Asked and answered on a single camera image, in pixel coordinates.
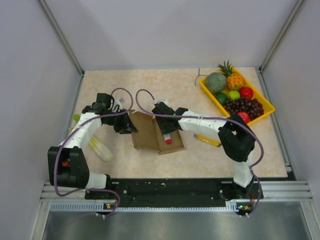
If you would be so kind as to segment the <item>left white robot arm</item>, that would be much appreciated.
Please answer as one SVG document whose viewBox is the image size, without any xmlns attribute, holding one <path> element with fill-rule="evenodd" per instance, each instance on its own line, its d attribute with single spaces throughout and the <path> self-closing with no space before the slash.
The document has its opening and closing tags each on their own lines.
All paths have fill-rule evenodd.
<svg viewBox="0 0 320 240">
<path fill-rule="evenodd" d="M 114 191 L 107 174 L 89 170 L 84 150 L 95 132 L 102 126 L 112 126 L 119 134 L 137 133 L 128 110 L 123 108 L 123 98 L 114 99 L 107 93 L 98 93 L 95 102 L 81 112 L 79 121 L 69 136 L 47 152 L 49 181 L 52 186 L 76 189 L 96 189 L 102 198 Z"/>
</svg>

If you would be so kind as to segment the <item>red apple front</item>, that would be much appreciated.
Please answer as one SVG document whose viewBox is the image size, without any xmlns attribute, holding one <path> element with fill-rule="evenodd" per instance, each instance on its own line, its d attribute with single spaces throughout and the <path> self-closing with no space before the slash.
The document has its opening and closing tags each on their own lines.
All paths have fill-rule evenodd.
<svg viewBox="0 0 320 240">
<path fill-rule="evenodd" d="M 240 116 L 246 124 L 248 124 L 251 121 L 249 114 L 245 111 L 239 111 L 237 115 Z"/>
</svg>

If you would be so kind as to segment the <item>red lychee bunch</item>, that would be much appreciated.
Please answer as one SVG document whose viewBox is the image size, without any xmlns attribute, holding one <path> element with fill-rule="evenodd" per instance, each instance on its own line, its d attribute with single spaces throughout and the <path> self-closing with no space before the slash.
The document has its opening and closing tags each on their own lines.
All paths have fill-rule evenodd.
<svg viewBox="0 0 320 240">
<path fill-rule="evenodd" d="M 71 165 L 71 162 L 67 159 L 61 162 L 61 165 L 63 167 L 69 167 Z"/>
</svg>

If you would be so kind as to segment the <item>light green lime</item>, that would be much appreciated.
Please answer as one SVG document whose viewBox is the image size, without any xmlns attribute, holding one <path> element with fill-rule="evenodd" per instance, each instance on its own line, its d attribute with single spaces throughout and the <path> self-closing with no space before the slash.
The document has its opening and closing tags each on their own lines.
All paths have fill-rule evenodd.
<svg viewBox="0 0 320 240">
<path fill-rule="evenodd" d="M 237 100 L 241 97 L 240 93 L 237 91 L 237 90 L 230 90 L 228 93 L 227 93 L 227 97 L 231 100 Z"/>
</svg>

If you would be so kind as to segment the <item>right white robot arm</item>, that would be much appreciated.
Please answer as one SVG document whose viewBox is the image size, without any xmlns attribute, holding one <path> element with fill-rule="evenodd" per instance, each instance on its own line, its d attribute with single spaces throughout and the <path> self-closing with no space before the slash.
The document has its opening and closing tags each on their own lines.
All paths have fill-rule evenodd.
<svg viewBox="0 0 320 240">
<path fill-rule="evenodd" d="M 192 112 L 184 107 L 173 110 L 166 100 L 153 102 L 152 113 L 163 135 L 177 130 L 191 131 L 210 140 L 220 142 L 225 154 L 233 160 L 233 192 L 245 198 L 252 191 L 253 175 L 250 172 L 255 138 L 250 128 L 238 115 L 208 119 L 207 116 Z"/>
</svg>

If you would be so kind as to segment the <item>purple grape bunch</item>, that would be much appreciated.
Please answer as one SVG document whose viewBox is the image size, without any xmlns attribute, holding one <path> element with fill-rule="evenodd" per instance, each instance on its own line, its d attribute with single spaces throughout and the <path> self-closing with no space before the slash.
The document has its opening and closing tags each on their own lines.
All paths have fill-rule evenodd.
<svg viewBox="0 0 320 240">
<path fill-rule="evenodd" d="M 237 114 L 238 112 L 246 112 L 249 114 L 251 121 L 261 117 L 265 111 L 263 105 L 256 99 L 240 97 L 232 100 L 227 98 L 224 109 L 230 114 Z"/>
</svg>

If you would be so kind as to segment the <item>red apple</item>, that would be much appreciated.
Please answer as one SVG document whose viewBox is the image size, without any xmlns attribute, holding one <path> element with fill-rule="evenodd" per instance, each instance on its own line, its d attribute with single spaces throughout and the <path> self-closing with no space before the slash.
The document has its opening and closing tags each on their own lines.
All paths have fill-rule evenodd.
<svg viewBox="0 0 320 240">
<path fill-rule="evenodd" d="M 246 124 L 248 124 L 251 121 L 249 114 L 245 111 L 239 111 L 237 115 L 240 116 Z"/>
<path fill-rule="evenodd" d="M 247 87 L 247 86 L 240 88 L 238 90 L 238 92 L 239 92 L 240 96 L 243 98 L 252 99 L 254 96 L 254 91 L 250 87 Z"/>
</svg>

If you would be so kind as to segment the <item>brown cardboard express box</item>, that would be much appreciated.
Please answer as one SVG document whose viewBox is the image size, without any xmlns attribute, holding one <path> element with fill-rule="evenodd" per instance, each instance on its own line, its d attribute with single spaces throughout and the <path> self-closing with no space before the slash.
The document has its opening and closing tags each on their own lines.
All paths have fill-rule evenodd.
<svg viewBox="0 0 320 240">
<path fill-rule="evenodd" d="M 131 110 L 129 117 L 138 132 L 132 132 L 133 147 L 137 150 L 157 152 L 160 156 L 185 150 L 178 130 L 170 133 L 171 144 L 166 144 L 154 117 L 140 111 Z"/>
</svg>

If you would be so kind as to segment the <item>white tube red cap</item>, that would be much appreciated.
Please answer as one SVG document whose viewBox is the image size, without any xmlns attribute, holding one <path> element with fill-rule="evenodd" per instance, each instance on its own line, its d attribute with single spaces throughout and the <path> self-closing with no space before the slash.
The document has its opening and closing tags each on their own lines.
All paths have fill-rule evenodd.
<svg viewBox="0 0 320 240">
<path fill-rule="evenodd" d="M 171 135 L 169 133 L 168 134 L 164 134 L 163 138 L 164 138 L 164 141 L 165 141 L 165 143 L 167 145 L 172 144 L 172 138 L 171 138 Z"/>
</svg>

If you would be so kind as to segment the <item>pineapple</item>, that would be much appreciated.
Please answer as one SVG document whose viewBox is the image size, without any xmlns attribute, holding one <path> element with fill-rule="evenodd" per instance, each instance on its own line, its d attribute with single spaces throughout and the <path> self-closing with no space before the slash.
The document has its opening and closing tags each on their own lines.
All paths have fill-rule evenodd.
<svg viewBox="0 0 320 240">
<path fill-rule="evenodd" d="M 229 61 L 218 65 L 219 71 L 226 78 L 226 87 L 230 91 L 237 91 L 246 84 L 245 78 L 236 71 L 235 67 Z"/>
</svg>

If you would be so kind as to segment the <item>yellow utility knife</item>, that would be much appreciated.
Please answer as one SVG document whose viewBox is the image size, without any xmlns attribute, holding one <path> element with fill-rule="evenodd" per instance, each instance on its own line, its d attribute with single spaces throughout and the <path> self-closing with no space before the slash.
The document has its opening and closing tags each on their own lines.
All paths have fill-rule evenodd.
<svg viewBox="0 0 320 240">
<path fill-rule="evenodd" d="M 197 140 L 202 141 L 202 142 L 207 143 L 207 144 L 210 144 L 210 145 L 212 145 L 214 147 L 220 147 L 222 145 L 219 141 L 215 141 L 215 140 L 209 139 L 209 138 L 207 138 L 205 136 L 202 136 L 202 135 L 194 134 L 193 136 Z"/>
</svg>

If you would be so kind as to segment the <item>green melon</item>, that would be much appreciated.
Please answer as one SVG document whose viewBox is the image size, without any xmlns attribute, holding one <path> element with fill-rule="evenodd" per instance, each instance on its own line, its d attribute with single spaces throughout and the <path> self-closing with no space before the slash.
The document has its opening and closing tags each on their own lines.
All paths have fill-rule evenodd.
<svg viewBox="0 0 320 240">
<path fill-rule="evenodd" d="M 222 73 L 213 72 L 206 77 L 204 85 L 212 94 L 218 94 L 227 86 L 227 79 Z"/>
</svg>

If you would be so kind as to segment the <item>yellow plastic tray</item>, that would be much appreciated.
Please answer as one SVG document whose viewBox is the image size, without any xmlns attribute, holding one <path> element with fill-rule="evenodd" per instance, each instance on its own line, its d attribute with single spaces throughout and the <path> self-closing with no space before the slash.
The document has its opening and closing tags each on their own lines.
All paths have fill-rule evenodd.
<svg viewBox="0 0 320 240">
<path fill-rule="evenodd" d="M 262 104 L 262 109 L 263 109 L 263 114 L 260 116 L 256 117 L 255 119 L 252 119 L 249 121 L 247 124 L 250 126 L 254 123 L 257 123 L 259 120 L 262 120 L 263 118 L 266 118 L 270 114 L 275 112 L 275 107 L 263 96 L 263 94 L 255 88 L 255 86 L 247 80 L 235 67 L 233 68 L 234 71 L 242 76 L 242 78 L 245 81 L 244 87 L 248 87 L 252 89 L 253 91 L 253 99 L 257 99 L 258 103 Z M 201 68 L 198 68 L 198 73 L 197 77 L 195 78 L 195 84 L 198 80 L 200 89 L 203 91 L 203 93 L 209 98 L 209 100 L 213 103 L 213 105 L 217 108 L 217 110 L 224 116 L 224 117 L 229 117 L 230 114 L 227 111 L 227 107 L 224 105 L 221 105 L 219 101 L 216 99 L 216 96 L 212 94 L 207 87 L 205 86 L 205 79 L 208 74 L 201 74 Z"/>
</svg>

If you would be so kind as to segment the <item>dark green lime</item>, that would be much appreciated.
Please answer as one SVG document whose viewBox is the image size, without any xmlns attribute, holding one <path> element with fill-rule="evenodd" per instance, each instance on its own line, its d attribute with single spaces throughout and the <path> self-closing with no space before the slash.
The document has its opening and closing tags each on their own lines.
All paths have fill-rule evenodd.
<svg viewBox="0 0 320 240">
<path fill-rule="evenodd" d="M 228 100 L 228 96 L 223 92 L 218 93 L 215 98 L 222 106 L 224 106 L 226 104 L 226 101 Z"/>
</svg>

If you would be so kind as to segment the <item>green celery stalk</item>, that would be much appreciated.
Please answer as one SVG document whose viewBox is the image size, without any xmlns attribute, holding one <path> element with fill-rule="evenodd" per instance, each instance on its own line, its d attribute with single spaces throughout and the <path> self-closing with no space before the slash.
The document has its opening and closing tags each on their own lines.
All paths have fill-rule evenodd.
<svg viewBox="0 0 320 240">
<path fill-rule="evenodd" d="M 111 150 L 103 144 L 95 135 L 93 135 L 88 144 L 95 154 L 104 162 L 110 162 L 114 159 Z"/>
</svg>

